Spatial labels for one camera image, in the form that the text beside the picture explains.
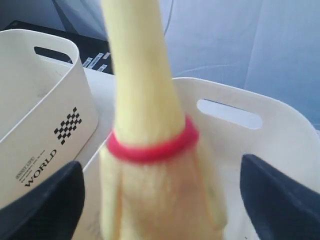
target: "yellow rubber chicken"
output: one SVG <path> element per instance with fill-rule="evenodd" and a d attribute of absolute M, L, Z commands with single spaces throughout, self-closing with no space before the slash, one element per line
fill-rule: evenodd
<path fill-rule="evenodd" d="M 157 0 L 102 0 L 116 75 L 100 151 L 104 240 L 221 240 L 214 165 L 173 85 Z"/>

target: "red rubber band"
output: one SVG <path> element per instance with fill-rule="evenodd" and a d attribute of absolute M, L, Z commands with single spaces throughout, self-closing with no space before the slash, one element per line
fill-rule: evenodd
<path fill-rule="evenodd" d="M 170 157 L 193 147 L 199 140 L 199 131 L 192 120 L 186 116 L 183 132 L 174 139 L 151 147 L 128 147 L 116 139 L 112 131 L 106 141 L 106 147 L 111 154 L 124 162 L 135 164 L 154 164 L 168 161 Z"/>

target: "basket handle hole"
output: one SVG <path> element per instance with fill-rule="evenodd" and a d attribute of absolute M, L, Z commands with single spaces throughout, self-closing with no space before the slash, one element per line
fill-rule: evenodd
<path fill-rule="evenodd" d="M 248 129 L 257 130 L 263 126 L 262 118 L 256 114 L 216 101 L 199 99 L 197 108 L 205 115 L 219 118 Z"/>
<path fill-rule="evenodd" d="M 66 62 L 66 63 L 73 64 L 71 58 L 62 52 L 54 51 L 54 50 L 39 47 L 39 46 L 35 46 L 33 49 L 37 55 L 41 55 L 41 56 L 44 56 L 47 58 L 56 59 L 56 60 L 60 60 L 60 61 Z"/>

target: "checkered pattern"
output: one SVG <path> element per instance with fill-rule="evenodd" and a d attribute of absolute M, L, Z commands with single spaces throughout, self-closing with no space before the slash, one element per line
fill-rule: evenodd
<path fill-rule="evenodd" d="M 71 132 L 77 129 L 77 125 L 82 123 L 77 108 L 74 107 L 72 113 L 66 116 L 66 121 L 60 123 L 60 128 L 54 130 L 54 134 L 57 135 L 57 138 L 61 140 L 61 145 L 65 144 L 66 138 L 71 136 Z"/>

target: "white storage bin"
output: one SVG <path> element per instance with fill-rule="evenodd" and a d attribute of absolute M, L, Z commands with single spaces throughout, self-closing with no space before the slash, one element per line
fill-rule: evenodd
<path fill-rule="evenodd" d="M 217 161 L 222 176 L 228 210 L 226 240 L 258 239 L 240 194 L 243 154 L 261 157 L 320 193 L 320 139 L 313 126 L 299 112 L 272 98 L 215 82 L 195 78 L 177 78 L 174 81 L 184 109 L 192 115 L 211 145 L 214 152 L 212 159 Z M 113 95 L 114 81 L 92 82 L 91 88 L 100 98 L 105 93 Z M 107 112 L 104 113 L 104 121 L 108 122 L 105 124 L 110 126 L 113 122 L 113 99 L 108 95 L 99 100 L 103 101 Z M 85 206 L 73 239 L 102 240 L 98 152 L 83 172 Z"/>
<path fill-rule="evenodd" d="M 64 53 L 52 64 L 34 47 Z M 73 160 L 98 125 L 77 46 L 23 29 L 0 32 L 0 208 Z"/>

